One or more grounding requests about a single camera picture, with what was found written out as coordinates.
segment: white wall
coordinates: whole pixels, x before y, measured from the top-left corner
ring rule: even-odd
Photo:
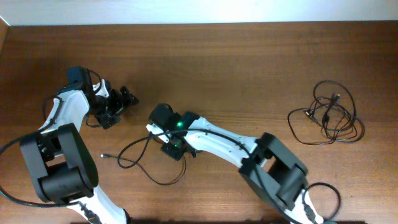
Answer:
[[[1,0],[11,26],[398,19],[398,0]]]

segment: wire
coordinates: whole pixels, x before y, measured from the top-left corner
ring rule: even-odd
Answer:
[[[117,158],[118,158],[117,156],[112,156],[112,155],[109,155],[109,154],[101,154],[101,157],[102,157],[102,158],[113,158],[113,159],[117,159]],[[148,176],[148,178],[150,178],[151,181],[155,182],[156,184],[162,185],[162,186],[169,186],[169,185],[175,184],[175,183],[177,183],[179,180],[181,180],[181,178],[182,178],[182,177],[184,176],[184,174],[185,174],[185,171],[187,171],[187,160],[185,159],[185,156],[183,156],[183,159],[184,159],[184,160],[183,160],[182,171],[181,171],[181,173],[178,175],[178,177],[175,178],[174,180],[170,181],[170,182],[161,183],[161,182],[155,180],[151,175],[149,175],[148,172],[144,169],[144,167],[143,167],[140,163],[138,163],[137,161],[132,161],[132,160],[130,160],[130,159],[126,159],[126,158],[123,158],[123,157],[120,158],[120,160],[122,160],[122,161],[132,162],[134,165],[137,165],[138,167],[141,168],[141,170],[145,173],[145,175]]]
[[[119,167],[121,167],[121,168],[123,168],[123,169],[132,168],[132,167],[134,167],[135,165],[137,165],[137,166],[139,166],[139,167],[141,168],[141,170],[145,173],[145,175],[148,176],[148,178],[150,178],[150,180],[153,181],[153,182],[155,182],[156,184],[159,184],[159,185],[162,185],[162,186],[169,186],[169,185],[172,185],[172,184],[177,183],[177,182],[184,176],[185,171],[187,170],[187,160],[185,159],[185,156],[183,156],[183,158],[184,158],[183,170],[181,171],[180,175],[178,175],[178,177],[175,178],[174,180],[172,180],[172,181],[170,181],[170,182],[167,182],[167,183],[161,183],[161,182],[155,180],[152,176],[150,176],[150,175],[148,174],[148,172],[144,169],[144,167],[138,163],[138,162],[142,159],[142,157],[144,156],[144,153],[145,153],[145,151],[146,151],[146,149],[147,149],[147,146],[148,146],[149,141],[150,141],[152,138],[154,138],[154,137],[152,137],[152,136],[153,136],[152,133],[150,133],[150,134],[148,135],[148,137],[147,137],[147,139],[146,139],[145,146],[144,146],[144,148],[143,148],[143,150],[142,150],[142,152],[141,152],[141,155],[140,155],[140,156],[138,157],[138,159],[135,160],[135,161],[132,161],[132,160],[126,159],[126,158],[122,158],[121,156],[112,156],[112,155],[109,155],[109,154],[102,154],[101,157],[102,157],[102,158],[115,158],[115,159],[117,159],[117,160],[118,160],[118,165],[119,165]],[[134,143],[128,144],[128,145],[123,149],[123,152],[126,151],[127,149],[129,149],[131,146],[135,145],[136,143],[138,143],[138,142],[134,142]],[[131,165],[124,166],[124,165],[122,165],[122,164],[120,163],[120,161],[129,161],[129,162],[131,162]]]
[[[102,127],[101,124],[88,124],[88,117],[89,117],[89,115],[86,114],[85,116],[86,116],[86,125],[87,125],[87,126],[89,126],[89,127],[91,127],[91,128],[100,128],[100,127]]]
[[[150,134],[148,137],[140,138],[140,139],[138,139],[138,140],[136,140],[136,141],[134,141],[134,142],[128,144],[128,145],[119,153],[119,156],[116,158],[116,159],[118,160],[118,164],[119,164],[119,166],[122,167],[122,168],[125,167],[125,166],[123,166],[123,165],[120,163],[120,160],[125,160],[124,158],[122,158],[123,153],[126,152],[126,150],[128,150],[131,146],[133,146],[133,145],[135,145],[135,144],[137,144],[137,143],[139,143],[139,142],[142,142],[142,141],[145,141],[145,140],[148,141],[148,140],[153,139],[153,138],[155,138],[155,137],[157,137],[157,136],[162,136],[162,135],[166,135],[166,134],[184,133],[184,132],[188,132],[188,131],[199,131],[199,132],[203,132],[203,133],[214,134],[214,135],[216,135],[216,136],[225,138],[225,139],[231,141],[232,143],[235,143],[237,146],[239,146],[241,149],[243,149],[243,150],[245,151],[245,153],[246,153],[251,159],[254,159],[253,155],[250,154],[249,150],[244,146],[244,144],[238,142],[237,140],[235,140],[235,139],[233,139],[233,138],[230,138],[230,137],[228,137],[228,136],[225,136],[224,134],[220,134],[220,133],[217,133],[217,132],[214,132],[214,131],[211,131],[211,130],[207,130],[207,129],[189,128],[189,129],[180,129],[180,130],[173,130],[173,131],[165,131],[165,132],[159,133],[159,134]],[[270,195],[270,193],[267,191],[267,189],[266,189],[265,186],[264,186],[264,183],[262,182],[262,180],[261,180],[261,178],[260,178],[260,173],[258,172],[258,170],[257,170],[257,169],[254,169],[254,173],[255,173],[255,175],[257,176],[257,180],[258,180],[258,182],[260,183],[260,187],[262,188],[262,190],[266,193],[266,195]],[[307,191],[309,190],[310,187],[313,187],[313,186],[315,186],[315,185],[321,185],[321,182],[314,183],[314,184],[310,185],[309,187],[305,188],[305,192],[307,192]],[[332,186],[332,187],[333,187],[332,190],[335,190],[335,192],[336,192],[337,195],[338,195],[338,201],[339,201],[339,202],[338,202],[338,207],[337,207],[337,209],[333,212],[332,217],[329,218],[328,221],[330,221],[330,220],[338,213],[338,211],[340,210],[340,202],[341,202],[340,193],[338,193],[337,189],[336,189],[334,186]],[[294,224],[302,224],[302,223],[298,222],[297,220],[294,220],[292,217],[286,215],[285,212],[278,206],[278,204],[277,204],[277,202],[276,202],[275,200],[270,199],[270,203],[271,203],[272,206],[275,207],[275,208],[278,210],[278,212],[279,212],[286,220],[288,220],[289,222],[292,222],[292,223],[294,223]]]
[[[55,120],[56,120],[56,118],[58,117],[58,114],[59,114],[60,109],[61,109],[61,107],[62,107],[63,101],[62,101],[61,98],[59,98],[59,97],[57,97],[57,96],[55,96],[54,98],[59,99],[59,100],[60,100],[60,103],[59,103],[59,105],[58,105],[58,107],[57,107],[57,110],[56,110],[56,112],[55,112],[53,118],[50,118],[50,119],[49,119],[50,122],[48,123],[48,125],[44,126],[43,128],[40,128],[40,129],[37,130],[37,131],[34,131],[34,132],[32,132],[32,133],[29,133],[29,134],[26,134],[26,135],[21,136],[21,137],[19,137],[19,138],[16,138],[16,139],[10,141],[9,143],[5,144],[3,147],[0,148],[0,156],[1,156],[1,154],[4,153],[4,151],[6,151],[9,147],[11,147],[12,145],[14,145],[15,143],[21,142],[21,141],[23,141],[23,140],[25,140],[25,139],[28,139],[28,138],[34,137],[34,136],[36,136],[36,135],[39,135],[42,131],[45,131],[46,129],[48,129],[49,127],[51,127],[53,124],[55,124]],[[59,207],[67,207],[67,206],[71,206],[71,205],[76,205],[76,204],[78,204],[78,202],[73,202],[73,203],[68,203],[68,204],[57,204],[57,203],[55,203],[55,204],[47,204],[47,203],[28,202],[28,201],[21,200],[21,199],[18,199],[18,198],[13,197],[13,196],[10,195],[9,193],[7,193],[1,186],[0,186],[0,194],[1,194],[3,197],[5,197],[6,199],[8,199],[8,200],[10,200],[10,201],[12,201],[12,202],[14,202],[14,203],[17,203],[17,204],[19,204],[19,205],[30,206],[30,207],[39,207],[39,208],[59,208]]]
[[[99,92],[100,90],[101,90],[101,88],[102,88],[102,79],[101,79],[101,77],[100,77],[100,75],[98,74],[98,73],[96,73],[96,72],[94,72],[94,71],[92,71],[92,70],[90,70],[90,69],[87,69],[88,70],[88,73],[89,74],[94,74],[96,77],[98,77],[98,79],[99,79],[99,87],[94,91],[94,94],[97,94],[97,92]]]
[[[305,199],[305,194],[306,194],[312,187],[315,187],[315,186],[325,186],[325,187],[328,187],[328,188],[332,189],[332,191],[334,191],[335,194],[336,194],[336,196],[337,196],[337,208],[335,209],[335,211],[331,214],[331,216],[330,216],[329,218],[324,218],[324,219],[323,219],[323,222],[324,222],[324,223],[330,222],[330,221],[337,215],[337,212],[338,212],[338,210],[339,210],[340,207],[341,207],[341,195],[340,195],[339,191],[337,190],[337,188],[336,188],[335,186],[333,186],[333,185],[331,185],[331,184],[328,184],[328,183],[317,182],[317,183],[314,183],[314,184],[309,185],[309,186],[305,189],[305,191],[304,191],[304,193],[303,193],[303,197],[302,197],[302,198],[303,198],[302,203],[304,204],[304,207],[308,206],[307,203],[305,203],[305,200],[304,200],[304,199]]]
[[[54,98],[58,99],[58,100],[60,101],[60,103],[62,102],[62,98],[60,98],[59,96],[55,96],[55,95],[49,96],[49,97],[47,97],[46,99],[44,99],[43,105],[42,105],[42,112],[43,112],[43,120],[44,120],[44,121],[47,120],[47,116],[45,115],[45,108],[46,108],[46,106],[47,106],[47,102],[48,102],[48,100],[52,100],[52,99],[54,99]]]
[[[331,83],[333,85],[338,85],[344,89],[345,92],[349,95],[349,98],[351,100],[352,106],[353,106],[353,114],[351,114],[344,106],[340,105],[337,103],[337,101],[340,98],[340,95],[335,96],[335,94],[332,94],[330,98],[325,97],[325,96],[317,96],[316,91],[318,87],[324,83]],[[288,113],[287,115],[287,122],[289,124],[289,128],[293,134],[293,137],[300,143],[306,144],[306,145],[326,145],[326,144],[333,144],[334,142],[343,142],[343,143],[354,143],[358,142],[361,140],[364,135],[365,135],[365,125],[360,120],[357,115],[356,115],[356,107],[355,107],[355,102],[352,94],[348,91],[348,89],[343,86],[342,84],[333,81],[333,80],[323,80],[318,82],[314,88],[313,88],[313,97],[314,100],[311,102],[310,106],[308,108],[298,108],[295,110],[292,110],[291,112]],[[322,116],[322,122],[320,123],[315,117],[315,113],[321,109],[321,108],[326,108],[326,111],[324,112]],[[342,117],[338,120],[336,126],[334,128],[329,128],[329,112],[337,111],[342,115]],[[317,124],[319,127],[321,127],[321,134],[325,133],[324,137],[326,137],[328,140],[327,141],[315,141],[315,142],[305,142],[301,141],[297,135],[296,132],[294,131],[292,124],[290,122],[290,116],[298,111],[303,111],[307,117],[312,120],[315,124]],[[360,132],[358,133],[358,129],[355,126],[355,122],[359,123],[360,126]]]

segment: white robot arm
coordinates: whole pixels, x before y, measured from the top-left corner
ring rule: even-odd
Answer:
[[[191,152],[196,156],[196,151],[206,151],[221,157],[239,168],[239,173],[262,200],[273,207],[278,206],[285,216],[296,222],[313,223],[307,217],[302,200],[304,187],[307,185],[307,168],[274,136],[267,133],[260,139],[241,136],[219,128],[191,112],[180,116],[173,113],[169,105],[162,104],[152,112],[150,120],[152,123],[146,128],[153,134],[185,129],[205,130],[160,135],[159,138],[164,142],[162,150],[176,160],[179,160],[184,152]],[[238,142],[239,145],[224,136]],[[275,156],[277,161],[267,173],[262,167],[267,158],[272,156]],[[305,203],[314,212],[314,221],[323,223],[323,218],[316,213],[308,193],[305,194]]]
[[[120,121],[119,115],[139,101],[126,87],[121,94],[101,80],[91,84],[91,70],[68,69],[69,84],[57,91],[54,106],[40,128],[40,134],[21,142],[21,151],[35,191],[44,202],[71,204],[90,223],[127,224],[129,215],[117,207],[98,185],[98,173],[78,134],[87,114],[104,129]],[[65,162],[48,166],[46,162],[64,155]]]

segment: wooden table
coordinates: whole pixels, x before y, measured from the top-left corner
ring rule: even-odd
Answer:
[[[100,154],[118,154],[146,136],[158,103],[194,111],[215,125],[248,136],[276,135],[309,169],[309,182],[328,182],[342,194],[337,220],[396,223],[398,219],[398,23],[311,22],[264,24],[10,27],[0,57],[0,143],[42,125],[42,100],[67,83],[66,69],[97,71],[113,87],[126,85],[140,104],[109,130],[82,126],[100,185],[135,219],[272,220],[278,213],[260,201],[232,164],[211,154],[187,155],[187,173],[163,187],[139,169],[123,170]],[[308,106],[320,80],[352,92],[366,125],[355,144],[306,146],[287,125],[287,113]],[[297,116],[305,133],[319,129]],[[127,152],[136,158],[142,145]],[[167,181],[181,168],[152,142],[142,165]],[[0,158],[1,185],[39,202],[19,147]],[[335,196],[311,193],[327,215]],[[27,208],[0,197],[0,223],[82,222],[66,208]]]

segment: cable plug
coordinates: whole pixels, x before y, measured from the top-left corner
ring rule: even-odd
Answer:
[[[335,97],[335,102],[334,102],[334,104],[337,103],[338,99],[340,99],[340,94],[337,94],[337,96]]]
[[[84,211],[85,217],[87,218],[88,222],[101,224],[101,220],[97,214],[95,214],[93,211],[87,209],[85,204],[83,204],[81,202],[79,202],[79,204],[81,207],[80,210]]]
[[[108,155],[108,154],[101,154],[101,158],[105,158],[105,159],[107,159],[107,158],[110,158],[110,157],[109,157],[109,155]]]
[[[305,115],[307,115],[308,118],[310,118],[314,122],[318,122],[317,119],[313,116],[315,114],[315,110],[307,109],[305,110]]]
[[[315,212],[313,212],[312,208],[307,205],[306,203],[304,204],[304,212],[307,218],[312,222],[315,223]]]

